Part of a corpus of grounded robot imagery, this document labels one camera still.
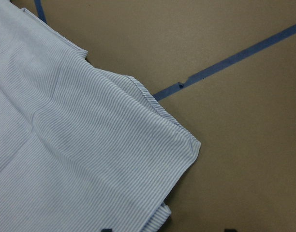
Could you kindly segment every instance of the cloth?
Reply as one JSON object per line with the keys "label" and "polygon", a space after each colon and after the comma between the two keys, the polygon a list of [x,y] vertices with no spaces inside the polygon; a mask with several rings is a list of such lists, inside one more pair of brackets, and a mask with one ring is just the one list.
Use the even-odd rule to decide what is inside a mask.
{"label": "cloth", "polygon": [[0,0],[0,231],[155,232],[200,142],[133,77]]}

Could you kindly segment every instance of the garment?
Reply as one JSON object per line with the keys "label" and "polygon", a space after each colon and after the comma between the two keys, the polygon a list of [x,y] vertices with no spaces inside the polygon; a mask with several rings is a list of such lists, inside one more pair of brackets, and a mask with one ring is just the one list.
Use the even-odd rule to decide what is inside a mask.
{"label": "garment", "polygon": [[0,0],[0,231],[154,232],[200,142],[133,77]]}

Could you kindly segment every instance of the blue tape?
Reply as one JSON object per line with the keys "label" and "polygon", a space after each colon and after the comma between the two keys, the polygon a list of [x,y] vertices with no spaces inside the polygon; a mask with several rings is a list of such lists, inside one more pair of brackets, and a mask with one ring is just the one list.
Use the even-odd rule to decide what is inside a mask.
{"label": "blue tape", "polygon": [[40,20],[42,20],[44,23],[47,23],[46,21],[46,17],[43,11],[43,7],[42,7],[42,2],[41,0],[34,0],[35,6],[36,6],[36,10],[37,10],[37,14],[38,17],[40,18]]}
{"label": "blue tape", "polygon": [[260,52],[262,51],[263,49],[267,48],[267,47],[270,47],[278,42],[280,42],[281,40],[284,40],[288,37],[290,37],[291,35],[294,35],[296,34],[296,24],[245,49],[245,50],[242,50],[241,52],[238,52],[236,53],[235,55],[232,55],[192,76],[190,76],[188,78],[188,80],[185,82],[185,83],[176,83],[176,84],[173,84],[172,86],[164,89],[164,90],[161,90],[160,92],[154,94],[154,98],[157,100],[157,101],[160,101],[162,100],[163,98],[166,98],[190,85],[193,85],[194,83],[200,81],[200,80],[203,80],[204,78],[208,77],[208,76],[211,76],[249,56],[252,56],[253,54],[257,53],[257,52]]}

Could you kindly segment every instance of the cardboard surface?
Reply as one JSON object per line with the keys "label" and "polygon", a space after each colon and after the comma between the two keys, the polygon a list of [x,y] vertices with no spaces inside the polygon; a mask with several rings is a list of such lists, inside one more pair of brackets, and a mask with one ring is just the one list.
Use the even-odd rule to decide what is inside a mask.
{"label": "cardboard surface", "polygon": [[[42,3],[92,65],[151,93],[296,23],[296,0]],[[296,35],[160,103],[202,142],[162,232],[296,231]]]}

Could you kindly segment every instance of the blue line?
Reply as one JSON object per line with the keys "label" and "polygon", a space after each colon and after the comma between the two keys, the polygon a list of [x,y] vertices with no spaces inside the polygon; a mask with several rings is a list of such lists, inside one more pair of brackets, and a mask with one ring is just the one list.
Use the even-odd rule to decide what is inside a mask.
{"label": "blue line", "polygon": [[43,11],[43,7],[42,7],[42,2],[41,0],[34,0],[35,6],[36,6],[36,10],[37,10],[37,14],[38,17],[40,18],[40,20],[42,20],[44,23],[47,23],[46,21],[46,17]]}
{"label": "blue line", "polygon": [[263,49],[270,47],[278,42],[280,42],[281,40],[284,40],[288,37],[290,37],[291,35],[296,34],[296,24],[245,49],[242,50],[241,52],[236,53],[235,55],[232,55],[192,76],[190,76],[188,78],[188,80],[185,83],[176,83],[173,84],[172,86],[169,86],[168,88],[161,90],[160,92],[154,94],[154,98],[157,101],[162,100],[163,98],[166,98],[200,80],[203,80],[204,78],[211,76],[249,56],[252,56],[253,54],[262,51]]}

